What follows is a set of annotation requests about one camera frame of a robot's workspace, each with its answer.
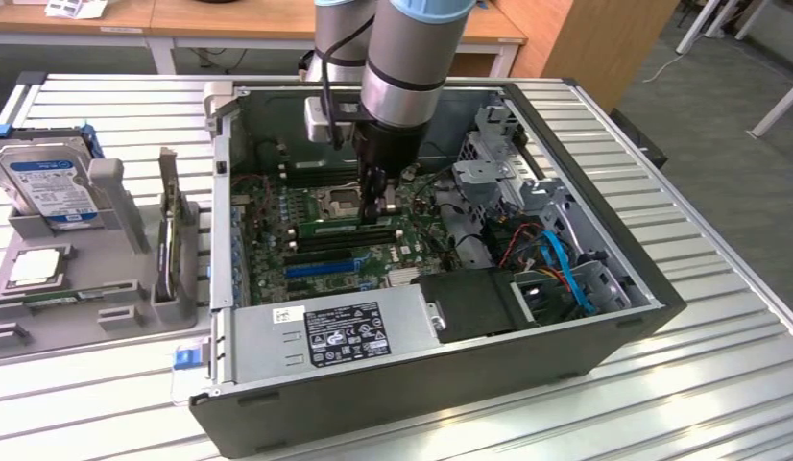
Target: metal table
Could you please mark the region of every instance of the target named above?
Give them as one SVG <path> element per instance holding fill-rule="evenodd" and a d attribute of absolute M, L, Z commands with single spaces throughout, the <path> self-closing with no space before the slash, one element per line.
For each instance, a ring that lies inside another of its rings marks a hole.
<path fill-rule="evenodd" d="M 210 213 L 210 79 L 51 75 L 16 89 L 1 121 L 51 127 L 87 118 L 108 156 L 126 160 L 126 186 L 140 203 L 156 200 L 155 160 L 171 145 L 182 187 Z M 255 459 L 793 457 L 793 314 L 583 91 L 559 80 L 518 83 L 688 310 L 587 376 Z M 0 249 L 12 232 L 7 203 L 0 191 Z M 203 227 L 207 259 L 210 214 Z M 171 354 L 188 335 L 200 333 L 0 362 L 0 460 L 218 458 L 170 396 Z"/>

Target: gray floor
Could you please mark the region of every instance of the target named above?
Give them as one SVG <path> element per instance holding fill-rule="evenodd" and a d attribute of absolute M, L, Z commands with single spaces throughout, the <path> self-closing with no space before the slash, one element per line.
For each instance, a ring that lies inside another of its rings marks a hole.
<path fill-rule="evenodd" d="M 734 40 L 704 38 L 657 82 L 641 83 L 677 56 L 682 33 L 674 22 L 666 27 L 619 108 L 669 156 L 673 183 L 793 308 L 793 110 L 762 140 L 745 133 L 793 75 Z M 212 59 L 230 66 L 239 55 Z M 190 51 L 176 60 L 180 73 L 206 72 Z M 296 60 L 291 52 L 252 51 L 236 73 L 287 74 Z M 0 109 L 21 70 L 155 71 L 144 49 L 0 46 Z"/>

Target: power supply label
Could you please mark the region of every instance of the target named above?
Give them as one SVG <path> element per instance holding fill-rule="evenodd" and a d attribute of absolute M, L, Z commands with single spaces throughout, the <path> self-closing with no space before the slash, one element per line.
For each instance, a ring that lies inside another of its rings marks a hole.
<path fill-rule="evenodd" d="M 98 217 L 98 207 L 80 184 L 84 178 L 72 161 L 23 161 L 9 166 L 16 184 L 48 219 L 68 223 Z"/>
<path fill-rule="evenodd" d="M 379 303 L 304 313 L 310 363 L 330 367 L 391 353 Z"/>

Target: paper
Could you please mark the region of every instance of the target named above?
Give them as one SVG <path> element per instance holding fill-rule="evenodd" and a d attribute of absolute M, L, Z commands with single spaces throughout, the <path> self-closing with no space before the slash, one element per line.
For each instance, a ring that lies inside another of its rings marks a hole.
<path fill-rule="evenodd" d="M 108 0 L 48 0 L 47 16 L 72 19 L 98 19 L 103 17 Z"/>

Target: white table leg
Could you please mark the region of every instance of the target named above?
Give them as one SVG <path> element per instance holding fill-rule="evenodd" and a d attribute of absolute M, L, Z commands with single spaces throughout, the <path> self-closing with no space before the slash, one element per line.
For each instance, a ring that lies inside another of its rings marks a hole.
<path fill-rule="evenodd" d="M 749 29 L 752 28 L 752 26 L 754 25 L 754 22 L 757 21 L 757 18 L 760 17 L 760 13 L 769 6 L 769 2 L 770 1 L 772 0 L 762 0 L 761 4 L 757 6 L 757 10 L 754 10 L 754 13 L 752 14 L 752 16 L 749 17 L 749 19 L 746 20 L 746 22 L 744 24 L 744 27 L 741 28 L 741 31 L 734 36 L 734 38 L 737 40 L 742 40 L 745 38 L 745 35 L 749 33 Z"/>
<path fill-rule="evenodd" d="M 732 17 L 732 13 L 734 12 L 736 7 L 738 6 L 738 0 L 729 0 L 726 2 L 726 6 L 720 11 L 717 18 L 714 19 L 713 25 L 709 26 L 709 30 L 706 31 L 706 37 L 714 38 L 717 33 L 720 32 L 720 28 L 724 27 L 726 20 Z"/>
<path fill-rule="evenodd" d="M 495 55 L 495 61 L 493 61 L 493 68 L 490 70 L 491 77 L 510 77 L 513 63 L 515 62 L 515 56 L 518 54 L 519 45 L 506 44 L 501 46 L 501 50 Z"/>
<path fill-rule="evenodd" d="M 756 136 L 762 136 L 766 134 L 766 131 L 772 128 L 774 123 L 780 120 L 781 116 L 793 106 L 793 88 L 782 97 L 780 102 L 776 105 L 776 108 L 769 111 L 764 119 L 760 121 L 754 129 L 752 130 L 752 134 Z"/>
<path fill-rule="evenodd" d="M 175 66 L 175 40 L 170 36 L 147 36 L 151 56 L 156 64 L 156 73 L 160 75 L 176 75 Z"/>
<path fill-rule="evenodd" d="M 694 43 L 694 39 L 698 37 L 701 29 L 704 29 L 704 24 L 706 24 L 709 16 L 713 15 L 718 3 L 720 0 L 709 0 L 706 2 L 706 7 L 704 7 L 701 14 L 698 14 L 698 18 L 694 20 L 694 24 L 692 24 L 692 29 L 689 29 L 689 32 L 686 32 L 686 35 L 681 41 L 681 45 L 678 45 L 678 48 L 676 48 L 676 51 L 680 55 L 685 54 L 692 48 L 692 43 Z"/>

